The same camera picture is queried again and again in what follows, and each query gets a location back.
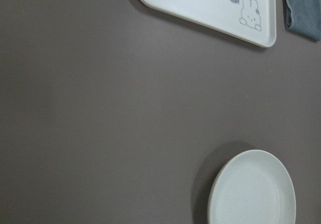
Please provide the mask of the beige round plate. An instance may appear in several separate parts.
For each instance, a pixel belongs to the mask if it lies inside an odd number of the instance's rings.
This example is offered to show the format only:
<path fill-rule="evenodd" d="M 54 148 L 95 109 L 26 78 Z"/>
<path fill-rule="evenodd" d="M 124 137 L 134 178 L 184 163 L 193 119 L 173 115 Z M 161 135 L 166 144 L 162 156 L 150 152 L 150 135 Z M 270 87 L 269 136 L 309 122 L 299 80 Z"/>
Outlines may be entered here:
<path fill-rule="evenodd" d="M 283 163 L 263 150 L 244 151 L 216 176 L 208 223 L 295 223 L 296 198 Z"/>

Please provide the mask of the cream rabbit tray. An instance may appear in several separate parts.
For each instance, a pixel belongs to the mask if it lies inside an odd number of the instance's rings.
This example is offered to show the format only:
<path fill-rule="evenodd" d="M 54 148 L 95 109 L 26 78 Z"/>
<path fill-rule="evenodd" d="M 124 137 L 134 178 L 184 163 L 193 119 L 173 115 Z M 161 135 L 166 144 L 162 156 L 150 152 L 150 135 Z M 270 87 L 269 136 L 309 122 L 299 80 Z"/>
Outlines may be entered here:
<path fill-rule="evenodd" d="M 275 0 L 140 0 L 157 11 L 268 48 L 276 41 Z"/>

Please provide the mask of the grey folded cloth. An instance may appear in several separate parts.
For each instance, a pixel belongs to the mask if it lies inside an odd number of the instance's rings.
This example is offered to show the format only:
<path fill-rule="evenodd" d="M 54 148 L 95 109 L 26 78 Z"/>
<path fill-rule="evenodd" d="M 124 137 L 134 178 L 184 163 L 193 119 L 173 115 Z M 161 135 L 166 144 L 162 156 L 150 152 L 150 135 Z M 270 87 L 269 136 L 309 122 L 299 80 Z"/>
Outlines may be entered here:
<path fill-rule="evenodd" d="M 320 41 L 320 0 L 285 0 L 286 28 Z"/>

